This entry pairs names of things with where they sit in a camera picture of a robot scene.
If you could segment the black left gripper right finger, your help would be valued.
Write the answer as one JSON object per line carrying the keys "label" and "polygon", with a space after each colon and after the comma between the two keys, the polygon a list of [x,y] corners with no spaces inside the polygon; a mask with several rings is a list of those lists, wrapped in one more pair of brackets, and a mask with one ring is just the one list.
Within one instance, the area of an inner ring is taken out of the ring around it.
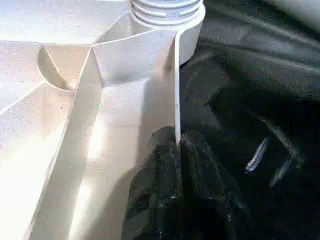
{"label": "black left gripper right finger", "polygon": [[207,139],[188,130],[181,138],[187,229],[193,240],[249,240],[251,214],[232,175]]}

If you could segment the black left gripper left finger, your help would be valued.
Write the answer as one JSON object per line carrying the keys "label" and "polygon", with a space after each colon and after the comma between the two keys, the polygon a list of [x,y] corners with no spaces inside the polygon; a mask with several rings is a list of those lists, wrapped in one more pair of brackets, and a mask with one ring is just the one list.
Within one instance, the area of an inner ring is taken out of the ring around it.
{"label": "black left gripper left finger", "polygon": [[182,230],[181,159],[172,126],[152,134],[148,155],[133,178],[123,240],[180,240]]}

